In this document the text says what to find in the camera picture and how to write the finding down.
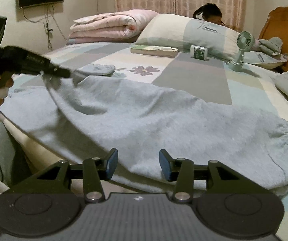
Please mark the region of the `grey sweatpants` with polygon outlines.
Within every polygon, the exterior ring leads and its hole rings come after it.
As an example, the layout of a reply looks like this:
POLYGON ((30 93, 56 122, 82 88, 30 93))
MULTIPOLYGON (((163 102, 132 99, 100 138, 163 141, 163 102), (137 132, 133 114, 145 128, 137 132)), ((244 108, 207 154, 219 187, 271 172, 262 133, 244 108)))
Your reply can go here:
POLYGON ((113 180, 169 190, 159 152, 205 165, 218 160, 277 195, 288 192, 288 121, 265 110, 205 102, 185 91, 103 76, 86 65, 70 78, 10 92, 2 114, 40 144, 80 164, 118 150, 113 180))

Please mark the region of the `patchwork bed sheet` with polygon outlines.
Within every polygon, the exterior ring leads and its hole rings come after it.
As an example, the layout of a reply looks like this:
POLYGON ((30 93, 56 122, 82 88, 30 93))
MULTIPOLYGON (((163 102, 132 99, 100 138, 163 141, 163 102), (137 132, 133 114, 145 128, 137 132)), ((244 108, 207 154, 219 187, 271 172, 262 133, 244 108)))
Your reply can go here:
MULTIPOLYGON (((288 102, 273 85, 271 71, 248 65, 252 75, 232 74, 224 62, 215 58, 202 62, 186 53, 173 59, 150 57, 132 54, 130 48, 131 45, 125 43, 95 42, 68 45, 47 56, 54 63, 71 69, 90 64, 114 65, 113 78, 117 80, 182 90, 205 102, 250 107, 253 111, 267 111, 288 121, 288 102)), ((43 168, 61 157, 79 162, 86 156, 84 141, 71 143, 73 150, 62 141, 64 136, 79 137, 81 133, 57 111, 41 78, 19 76, 1 113, 7 127, 28 150, 35 166, 43 168)), ((131 174, 127 166, 118 168, 113 182, 137 190, 135 194, 119 192, 109 202, 113 216, 126 212, 125 224, 130 226, 131 239, 137 240, 136 223, 142 213, 147 215, 150 224, 158 224, 152 213, 161 206, 154 205, 153 199, 165 198, 162 191, 167 183, 131 174)))

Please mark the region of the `folded pink quilt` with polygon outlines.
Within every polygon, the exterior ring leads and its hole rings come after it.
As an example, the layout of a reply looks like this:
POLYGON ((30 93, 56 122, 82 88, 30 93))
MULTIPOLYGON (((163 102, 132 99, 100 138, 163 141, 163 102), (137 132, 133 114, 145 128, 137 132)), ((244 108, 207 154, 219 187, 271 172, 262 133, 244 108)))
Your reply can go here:
POLYGON ((74 20, 67 43, 134 42, 157 15, 152 10, 132 9, 82 17, 74 20))

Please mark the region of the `green paperback book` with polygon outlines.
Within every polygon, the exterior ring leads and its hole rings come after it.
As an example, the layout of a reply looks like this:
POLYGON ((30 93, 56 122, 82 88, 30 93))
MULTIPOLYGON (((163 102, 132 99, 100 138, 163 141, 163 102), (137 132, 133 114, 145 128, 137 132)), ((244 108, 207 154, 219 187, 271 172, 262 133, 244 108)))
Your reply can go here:
POLYGON ((179 50, 167 46, 135 45, 130 48, 130 52, 141 55, 175 58, 179 50))

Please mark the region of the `patchwork pillow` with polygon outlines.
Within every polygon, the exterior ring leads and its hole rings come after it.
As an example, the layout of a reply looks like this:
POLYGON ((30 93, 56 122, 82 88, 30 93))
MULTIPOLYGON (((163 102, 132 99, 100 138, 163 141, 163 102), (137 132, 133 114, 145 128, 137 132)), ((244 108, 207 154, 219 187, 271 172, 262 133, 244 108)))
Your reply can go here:
POLYGON ((238 53, 239 32, 215 23, 174 14, 158 14, 137 38, 136 45, 166 46, 190 52, 192 45, 231 61, 238 53))

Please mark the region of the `green white tissue pack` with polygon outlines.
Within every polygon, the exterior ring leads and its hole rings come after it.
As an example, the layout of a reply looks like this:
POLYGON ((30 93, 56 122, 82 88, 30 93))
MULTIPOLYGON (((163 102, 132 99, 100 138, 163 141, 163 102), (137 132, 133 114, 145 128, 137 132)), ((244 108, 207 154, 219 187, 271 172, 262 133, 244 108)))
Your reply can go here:
POLYGON ((190 56, 194 59, 207 60, 208 49, 206 47, 191 45, 190 56))

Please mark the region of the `green handheld fan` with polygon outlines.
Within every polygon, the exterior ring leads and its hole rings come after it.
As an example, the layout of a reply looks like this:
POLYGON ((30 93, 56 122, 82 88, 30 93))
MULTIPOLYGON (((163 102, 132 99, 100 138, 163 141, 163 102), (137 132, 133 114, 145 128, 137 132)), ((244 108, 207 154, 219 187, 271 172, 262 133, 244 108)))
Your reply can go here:
POLYGON ((250 52, 255 44, 255 38, 252 35, 252 33, 248 31, 242 31, 238 37, 237 37, 237 47, 238 47, 238 53, 234 57, 234 60, 232 60, 229 64, 229 68, 236 72, 242 72, 243 71, 243 55, 246 52, 250 52))

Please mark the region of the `grey plush toy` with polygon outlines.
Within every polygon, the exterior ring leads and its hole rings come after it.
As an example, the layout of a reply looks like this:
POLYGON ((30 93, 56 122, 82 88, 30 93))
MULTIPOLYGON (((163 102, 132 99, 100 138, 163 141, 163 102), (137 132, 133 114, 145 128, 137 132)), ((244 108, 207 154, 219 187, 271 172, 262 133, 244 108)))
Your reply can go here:
POLYGON ((278 56, 281 53, 282 46, 283 41, 279 37, 272 37, 269 40, 259 40, 260 50, 270 56, 278 56))

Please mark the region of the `person behind pillow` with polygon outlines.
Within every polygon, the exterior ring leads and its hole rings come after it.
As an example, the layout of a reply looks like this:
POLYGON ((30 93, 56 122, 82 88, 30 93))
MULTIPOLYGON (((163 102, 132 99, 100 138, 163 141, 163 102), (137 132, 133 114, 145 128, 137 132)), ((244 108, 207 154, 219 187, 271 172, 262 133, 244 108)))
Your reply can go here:
POLYGON ((202 5, 193 13, 192 17, 217 25, 225 26, 225 23, 222 21, 221 10, 213 3, 206 3, 205 5, 202 5))

